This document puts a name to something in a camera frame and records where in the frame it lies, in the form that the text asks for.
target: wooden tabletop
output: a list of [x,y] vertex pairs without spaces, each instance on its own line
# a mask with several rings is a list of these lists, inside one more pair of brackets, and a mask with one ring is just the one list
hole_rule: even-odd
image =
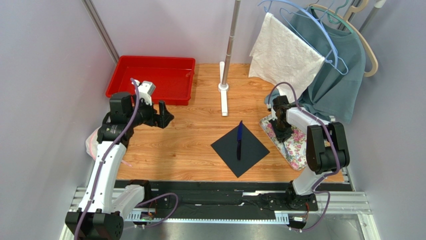
[[[165,129],[138,126],[124,156],[132,166],[121,164],[118,179],[167,181],[289,182],[301,171],[293,170],[259,125],[269,114],[264,98],[273,85],[248,78],[249,64],[232,64],[228,75],[228,116],[221,115],[218,92],[219,64],[195,68],[188,106],[168,105],[174,120]],[[211,144],[244,125],[270,153],[239,178],[235,177]],[[328,178],[343,182],[341,173]]]

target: pole base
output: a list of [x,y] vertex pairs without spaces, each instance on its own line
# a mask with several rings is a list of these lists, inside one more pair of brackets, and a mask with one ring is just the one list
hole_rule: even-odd
[[220,69],[220,83],[217,89],[220,92],[220,101],[221,101],[221,108],[222,108],[222,116],[228,116],[228,95],[227,92],[230,89],[230,86],[228,83],[226,85],[222,85],[222,78],[224,77],[224,69],[225,69],[225,62],[221,61],[219,63],[219,69]]

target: white wall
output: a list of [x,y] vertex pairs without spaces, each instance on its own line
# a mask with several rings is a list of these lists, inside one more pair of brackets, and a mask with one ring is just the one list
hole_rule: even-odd
[[0,23],[0,238],[57,240],[115,66],[79,0],[2,1]]
[[417,10],[426,2],[409,2],[388,0],[364,30],[379,70],[363,80],[345,127],[351,176],[383,240],[425,238],[426,17]]
[[[197,63],[225,60],[233,0],[94,0],[94,5],[119,55],[195,58]],[[261,0],[242,0],[231,61],[250,63],[249,53],[261,30]],[[304,7],[313,0],[293,0]],[[345,0],[336,0],[334,8]],[[332,0],[322,0],[327,6]],[[272,13],[289,5],[275,2]]]

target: knife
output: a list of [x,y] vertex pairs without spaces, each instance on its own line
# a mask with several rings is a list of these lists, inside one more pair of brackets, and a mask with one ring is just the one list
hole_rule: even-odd
[[238,159],[238,161],[241,160],[241,140],[243,138],[243,121],[241,120],[239,122],[238,125],[238,132],[236,134],[236,141],[237,141],[237,145],[236,145],[236,159]]

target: wooden hanger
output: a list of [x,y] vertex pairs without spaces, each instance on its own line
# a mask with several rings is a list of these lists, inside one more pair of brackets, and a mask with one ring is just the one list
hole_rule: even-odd
[[[372,65],[371,70],[368,71],[368,72],[367,71],[364,72],[364,77],[371,77],[374,74],[376,74],[377,70],[379,69],[379,63],[377,62],[376,55],[374,54],[374,52],[373,52],[372,48],[370,47],[369,43],[366,41],[366,39],[364,38],[364,36],[358,31],[358,29],[356,29],[348,21],[348,18],[351,15],[351,13],[358,13],[359,11],[363,10],[366,7],[366,5],[368,4],[368,2],[369,2],[368,0],[364,0],[364,1],[362,1],[361,5],[358,6],[358,7],[351,6],[348,9],[348,11],[347,11],[347,13],[345,14],[344,17],[341,17],[340,15],[337,14],[337,16],[339,18],[341,18],[342,20],[344,20],[345,23],[347,23],[353,29],[353,31],[358,35],[359,40],[361,40],[362,46],[364,47],[365,53],[367,54],[368,58],[371,61],[371,65]],[[319,8],[319,9],[323,9],[323,10],[327,10],[328,9],[325,6],[321,6],[321,5],[318,5],[318,4],[313,4],[311,6]],[[331,10],[331,9],[328,9],[328,12],[330,12],[332,14],[335,14],[335,12],[333,10]]]

